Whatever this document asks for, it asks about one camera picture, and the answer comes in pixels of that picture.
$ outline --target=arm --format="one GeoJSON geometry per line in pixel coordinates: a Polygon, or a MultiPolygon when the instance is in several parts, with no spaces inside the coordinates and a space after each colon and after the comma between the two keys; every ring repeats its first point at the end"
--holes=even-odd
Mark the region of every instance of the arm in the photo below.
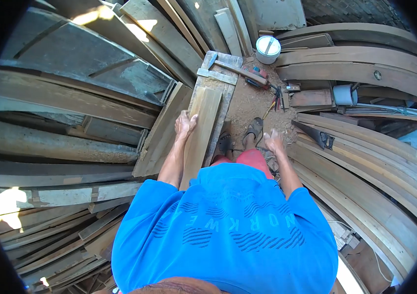
{"type": "Polygon", "coordinates": [[[281,174],[282,190],[284,191],[285,199],[288,200],[292,192],[297,188],[303,187],[303,185],[292,164],[288,161],[287,153],[284,149],[283,136],[277,130],[272,129],[271,135],[264,133],[264,143],[277,159],[279,173],[281,174]]]}
{"type": "Polygon", "coordinates": [[[174,125],[176,139],[159,171],[158,180],[173,185],[177,189],[181,185],[184,170],[184,147],[197,125],[197,116],[196,114],[189,120],[187,110],[181,111],[174,125]]]}

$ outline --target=white plastic container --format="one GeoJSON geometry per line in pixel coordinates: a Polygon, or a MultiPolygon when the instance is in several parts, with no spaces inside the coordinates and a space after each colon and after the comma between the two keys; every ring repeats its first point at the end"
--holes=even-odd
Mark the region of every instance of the white plastic container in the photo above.
{"type": "Polygon", "coordinates": [[[264,63],[271,64],[281,53],[281,44],[273,36],[262,36],[256,41],[256,58],[264,63]]]}
{"type": "Polygon", "coordinates": [[[357,89],[351,92],[353,84],[338,85],[333,87],[334,102],[336,105],[356,106],[357,89]]]}

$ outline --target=dirt floor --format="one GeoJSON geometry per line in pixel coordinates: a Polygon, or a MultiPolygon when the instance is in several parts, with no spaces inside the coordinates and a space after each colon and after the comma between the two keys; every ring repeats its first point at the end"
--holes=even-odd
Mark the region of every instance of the dirt floor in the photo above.
{"type": "MultiPolygon", "coordinates": [[[[282,90],[287,86],[285,82],[279,79],[273,66],[262,64],[256,58],[253,62],[246,62],[245,59],[243,65],[249,68],[253,68],[253,66],[263,68],[268,73],[268,80],[272,85],[281,86],[282,90]]],[[[250,121],[255,117],[262,118],[266,110],[271,106],[273,98],[274,89],[264,90],[257,88],[247,83],[244,77],[239,76],[228,114],[226,115],[227,119],[232,120],[231,133],[234,143],[234,158],[238,157],[243,150],[241,139],[244,137],[250,121]]],[[[296,133],[293,132],[294,127],[290,121],[296,115],[297,113],[294,108],[286,109],[285,112],[282,109],[277,111],[272,109],[264,119],[264,132],[270,133],[271,129],[275,128],[283,133],[284,146],[290,145],[294,142],[294,136],[296,136],[296,133]]],[[[264,139],[261,139],[258,144],[258,149],[263,154],[265,154],[264,148],[264,139]]]]}

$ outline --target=concrete wall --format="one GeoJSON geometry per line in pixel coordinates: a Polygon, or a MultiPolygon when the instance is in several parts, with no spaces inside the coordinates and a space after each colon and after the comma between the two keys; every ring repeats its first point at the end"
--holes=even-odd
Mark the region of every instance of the concrete wall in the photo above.
{"type": "Polygon", "coordinates": [[[302,0],[307,22],[374,23],[410,30],[408,23],[387,0],[302,0]]]}

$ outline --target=red shorts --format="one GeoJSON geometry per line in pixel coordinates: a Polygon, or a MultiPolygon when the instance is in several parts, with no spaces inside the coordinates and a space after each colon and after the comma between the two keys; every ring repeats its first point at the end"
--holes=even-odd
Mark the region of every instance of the red shorts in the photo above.
{"type": "MultiPolygon", "coordinates": [[[[220,163],[224,163],[224,162],[233,163],[227,157],[223,155],[217,155],[215,156],[214,161],[211,164],[211,167],[216,166],[217,164],[220,164],[220,163]]],[[[240,156],[238,156],[238,158],[236,159],[236,163],[242,163],[242,164],[246,164],[247,166],[257,168],[263,173],[265,173],[268,179],[274,179],[271,172],[269,171],[269,167],[267,166],[267,163],[264,159],[263,154],[258,149],[249,149],[249,150],[243,151],[240,154],[240,156]]]]}

